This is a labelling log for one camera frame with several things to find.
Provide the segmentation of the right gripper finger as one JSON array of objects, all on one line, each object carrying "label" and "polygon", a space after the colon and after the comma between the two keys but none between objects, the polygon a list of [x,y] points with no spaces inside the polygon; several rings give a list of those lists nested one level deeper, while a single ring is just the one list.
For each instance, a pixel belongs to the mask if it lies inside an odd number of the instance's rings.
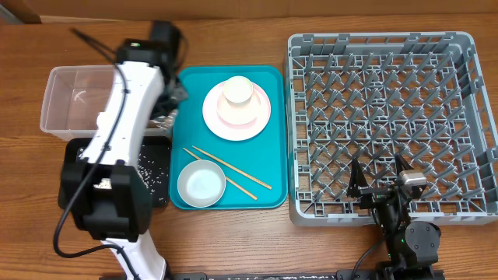
[{"label": "right gripper finger", "polygon": [[402,155],[397,153],[395,154],[394,159],[397,172],[413,170],[413,167],[405,160]]},{"label": "right gripper finger", "polygon": [[362,196],[362,189],[368,187],[366,178],[363,175],[363,170],[358,159],[353,159],[351,162],[351,176],[347,189],[347,196],[351,198],[359,198]]}]

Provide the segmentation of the white cup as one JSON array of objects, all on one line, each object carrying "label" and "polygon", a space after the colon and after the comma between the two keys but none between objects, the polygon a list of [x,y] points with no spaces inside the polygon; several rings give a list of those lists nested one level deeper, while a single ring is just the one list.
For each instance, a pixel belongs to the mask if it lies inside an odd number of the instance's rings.
[{"label": "white cup", "polygon": [[244,76],[233,76],[227,79],[223,86],[223,95],[229,103],[246,104],[252,97],[254,88],[252,82]]}]

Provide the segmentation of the white rice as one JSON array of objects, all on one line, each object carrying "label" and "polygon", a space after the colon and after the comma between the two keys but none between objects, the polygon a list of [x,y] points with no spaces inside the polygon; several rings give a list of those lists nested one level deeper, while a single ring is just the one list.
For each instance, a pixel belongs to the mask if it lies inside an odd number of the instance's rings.
[{"label": "white rice", "polygon": [[[166,204],[169,198],[170,143],[143,144],[138,157],[137,171],[157,204]],[[94,189],[110,189],[111,164],[101,163],[91,179]]]}]

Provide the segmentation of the white bowl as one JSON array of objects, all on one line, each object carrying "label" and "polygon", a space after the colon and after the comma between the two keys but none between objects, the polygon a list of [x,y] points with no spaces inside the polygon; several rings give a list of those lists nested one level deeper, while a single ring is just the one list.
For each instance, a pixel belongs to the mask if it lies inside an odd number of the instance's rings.
[{"label": "white bowl", "polygon": [[226,190],[223,170],[208,160],[186,165],[177,179],[181,199],[194,208],[208,208],[218,202]]}]

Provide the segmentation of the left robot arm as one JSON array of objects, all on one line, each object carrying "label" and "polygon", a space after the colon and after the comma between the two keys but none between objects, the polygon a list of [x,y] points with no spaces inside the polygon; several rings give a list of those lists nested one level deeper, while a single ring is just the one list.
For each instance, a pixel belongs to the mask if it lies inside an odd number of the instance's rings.
[{"label": "left robot arm", "polygon": [[109,249],[128,279],[173,277],[149,232],[153,199],[138,161],[149,122],[172,128],[188,97],[177,75],[187,45],[174,24],[154,21],[148,39],[126,39],[114,50],[114,82],[97,131],[80,159],[61,170],[65,207],[52,240],[57,255]]}]

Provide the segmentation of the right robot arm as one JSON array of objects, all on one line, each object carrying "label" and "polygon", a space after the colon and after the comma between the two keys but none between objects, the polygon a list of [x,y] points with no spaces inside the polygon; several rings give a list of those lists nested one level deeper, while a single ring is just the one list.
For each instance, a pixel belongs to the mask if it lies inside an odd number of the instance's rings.
[{"label": "right robot arm", "polygon": [[[351,162],[347,195],[359,200],[361,209],[373,212],[382,230],[382,238],[356,262],[351,279],[443,279],[442,271],[433,270],[438,262],[440,227],[425,221],[412,221],[410,203],[422,196],[426,176],[415,170],[402,156],[395,155],[396,178],[386,187],[370,188],[357,159]],[[359,266],[376,248],[384,244],[389,259],[375,269],[361,271]]]}]

